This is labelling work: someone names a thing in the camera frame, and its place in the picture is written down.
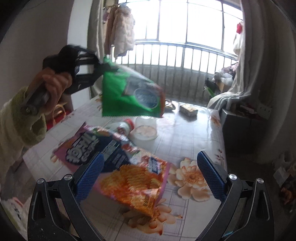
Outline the person left hand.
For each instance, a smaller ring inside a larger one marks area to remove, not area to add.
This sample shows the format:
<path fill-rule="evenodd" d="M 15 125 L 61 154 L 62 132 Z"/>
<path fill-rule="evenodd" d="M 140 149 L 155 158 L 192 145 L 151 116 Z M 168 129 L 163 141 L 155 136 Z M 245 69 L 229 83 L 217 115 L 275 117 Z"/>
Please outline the person left hand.
<path fill-rule="evenodd" d="M 71 86 L 72 77 L 67 72 L 56 74 L 52 69 L 45 68 L 34 77 L 27 88 L 26 95 L 28 95 L 40 82 L 45 83 L 45 87 L 50 93 L 50 98 L 41 108 L 41 113 L 50 114 L 54 110 L 65 89 Z"/>

